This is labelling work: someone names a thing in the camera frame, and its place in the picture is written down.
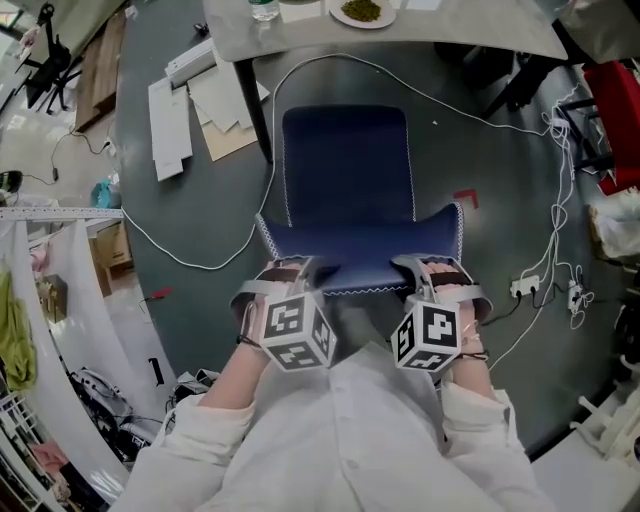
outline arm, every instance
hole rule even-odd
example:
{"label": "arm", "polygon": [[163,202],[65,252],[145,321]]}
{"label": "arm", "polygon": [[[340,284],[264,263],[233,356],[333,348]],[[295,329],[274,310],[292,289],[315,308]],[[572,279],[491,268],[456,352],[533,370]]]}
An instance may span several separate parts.
{"label": "arm", "polygon": [[[260,314],[257,308],[250,335]],[[180,402],[175,429],[165,436],[163,426],[153,445],[140,451],[112,512],[193,512],[209,501],[249,426],[268,361],[261,350],[240,344],[204,396]]]}
{"label": "arm", "polygon": [[[465,329],[463,352],[483,351]],[[506,511],[542,512],[553,504],[538,489],[518,440],[515,412],[504,391],[495,391],[484,361],[457,360],[442,386],[447,458]]]}

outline red chair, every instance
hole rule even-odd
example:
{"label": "red chair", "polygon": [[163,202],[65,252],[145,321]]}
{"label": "red chair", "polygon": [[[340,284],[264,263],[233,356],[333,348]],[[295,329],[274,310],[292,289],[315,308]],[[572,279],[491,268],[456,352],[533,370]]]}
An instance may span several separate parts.
{"label": "red chair", "polygon": [[640,186],[640,84],[619,62],[585,65],[616,171],[600,183],[606,195]]}

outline cardboard box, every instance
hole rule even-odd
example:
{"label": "cardboard box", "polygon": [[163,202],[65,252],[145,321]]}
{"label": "cardboard box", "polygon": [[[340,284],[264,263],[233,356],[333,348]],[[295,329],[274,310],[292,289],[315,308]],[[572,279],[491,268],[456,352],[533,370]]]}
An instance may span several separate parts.
{"label": "cardboard box", "polygon": [[104,268],[133,263],[127,231],[122,222],[114,224],[96,235],[98,259]]}
{"label": "cardboard box", "polygon": [[44,315],[52,323],[67,318],[67,283],[57,274],[36,280],[36,288]]}
{"label": "cardboard box", "polygon": [[100,291],[102,292],[103,297],[108,297],[109,295],[111,295],[111,285],[109,283],[109,275],[100,263],[97,239],[89,238],[89,249],[91,249],[91,259],[93,260],[93,266],[96,270],[96,277],[98,278]]}

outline gray floor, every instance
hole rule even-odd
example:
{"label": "gray floor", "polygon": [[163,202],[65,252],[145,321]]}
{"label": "gray floor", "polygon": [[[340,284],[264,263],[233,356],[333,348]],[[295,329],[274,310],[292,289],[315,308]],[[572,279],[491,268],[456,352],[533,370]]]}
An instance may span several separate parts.
{"label": "gray floor", "polygon": [[[194,157],[185,172],[156,181],[151,160],[148,85],[162,77],[166,63],[197,41],[192,25],[203,21],[199,0],[138,2],[140,14],[127,25],[121,56],[116,139],[123,160],[124,206],[161,245],[190,262],[215,265],[244,242],[259,205],[269,168],[257,144],[212,163],[191,111]],[[273,90],[299,61],[345,51],[388,67],[415,87],[470,113],[479,113],[497,89],[471,93],[459,72],[442,63],[431,45],[326,47],[291,52],[256,62],[258,79]],[[566,70],[545,82],[533,104],[519,114],[499,112],[495,122],[542,129],[539,116],[571,87]],[[479,279],[496,311],[512,306],[510,281],[542,255],[550,235],[549,207],[557,194],[559,149],[546,139],[496,130],[463,118],[413,94],[375,70],[340,60],[324,60],[294,74],[278,99],[278,118],[297,105],[378,103],[404,110],[409,125],[419,218],[474,188],[480,208],[465,203],[464,264]],[[270,124],[271,100],[265,104]],[[266,214],[282,219],[278,179]],[[576,193],[568,205],[560,257],[581,263],[600,298],[615,297],[619,270],[592,261],[585,208]],[[240,283],[266,261],[256,238],[248,250],[219,272],[182,267],[155,249],[134,228],[129,235],[144,290],[171,286],[167,299],[150,311],[177,373],[201,366],[220,369],[234,348],[236,326],[228,301]],[[567,274],[560,272],[563,287]],[[546,307],[522,344],[496,368],[497,387],[508,390],[518,413],[525,446],[534,449],[566,427],[578,410],[579,395],[592,396],[610,375],[612,325],[618,306],[593,304],[582,329],[569,329],[566,297]],[[483,329],[492,354],[506,350],[535,315],[530,300],[507,320]]]}

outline plate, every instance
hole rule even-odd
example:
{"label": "plate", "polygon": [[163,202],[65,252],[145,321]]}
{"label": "plate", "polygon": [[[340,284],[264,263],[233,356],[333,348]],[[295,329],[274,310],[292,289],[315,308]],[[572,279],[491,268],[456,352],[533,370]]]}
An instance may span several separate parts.
{"label": "plate", "polygon": [[391,25],[396,19],[396,10],[391,6],[389,0],[372,0],[380,6],[380,17],[375,21],[356,21],[342,12],[342,6],[348,1],[349,0],[333,0],[329,6],[329,12],[332,16],[345,25],[356,28],[375,29]]}

